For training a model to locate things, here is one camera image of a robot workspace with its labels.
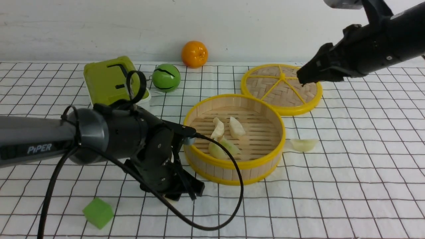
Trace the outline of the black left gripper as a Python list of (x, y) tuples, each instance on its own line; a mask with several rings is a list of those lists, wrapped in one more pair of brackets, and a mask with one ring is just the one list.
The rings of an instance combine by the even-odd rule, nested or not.
[(147, 138), (145, 145), (126, 165), (144, 180), (140, 188), (149, 193), (157, 192), (170, 201), (179, 201), (182, 194), (191, 200), (203, 195), (205, 184), (187, 172), (180, 160), (182, 148), (172, 146), (172, 131), (163, 120), (145, 119)]

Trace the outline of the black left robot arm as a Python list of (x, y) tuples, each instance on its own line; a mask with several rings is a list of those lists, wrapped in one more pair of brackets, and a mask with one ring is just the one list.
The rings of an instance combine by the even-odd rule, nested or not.
[(136, 108), (113, 109), (96, 104), (64, 112), (60, 119), (1, 116), (1, 167), (23, 165), (71, 153), (77, 165), (126, 159), (125, 166), (143, 180), (140, 188), (178, 201), (182, 194), (196, 199), (205, 185), (185, 171), (179, 158), (182, 145), (193, 142), (194, 128), (161, 120)]

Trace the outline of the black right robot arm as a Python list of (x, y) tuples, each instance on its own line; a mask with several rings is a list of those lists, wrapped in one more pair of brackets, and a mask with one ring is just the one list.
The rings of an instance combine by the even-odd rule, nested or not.
[(408, 61), (425, 52), (425, 4), (394, 14), (384, 0), (326, 0), (333, 9), (364, 9), (368, 24), (343, 29), (297, 71), (299, 83), (341, 82)]

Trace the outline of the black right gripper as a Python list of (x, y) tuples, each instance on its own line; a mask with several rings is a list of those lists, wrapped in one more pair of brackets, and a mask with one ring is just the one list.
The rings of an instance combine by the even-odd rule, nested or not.
[(385, 27), (352, 24), (343, 29), (343, 38), (336, 45), (323, 44), (297, 71), (297, 78), (302, 85), (340, 82), (345, 78), (364, 77), (398, 62)]

